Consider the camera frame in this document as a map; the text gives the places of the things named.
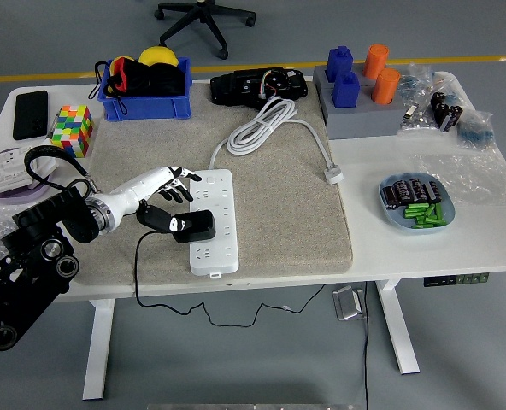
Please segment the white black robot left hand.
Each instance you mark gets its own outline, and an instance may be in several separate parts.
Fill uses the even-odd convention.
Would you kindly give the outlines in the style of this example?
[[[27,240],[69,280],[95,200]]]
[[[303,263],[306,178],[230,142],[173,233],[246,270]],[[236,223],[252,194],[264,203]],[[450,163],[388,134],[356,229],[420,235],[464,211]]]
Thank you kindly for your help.
[[[103,230],[106,233],[114,231],[125,215],[134,214],[142,201],[149,200],[156,193],[167,201],[192,202],[190,191],[181,179],[199,182],[202,177],[184,167],[158,167],[127,181],[109,194],[97,194],[97,199],[104,204],[103,216],[108,218]]]

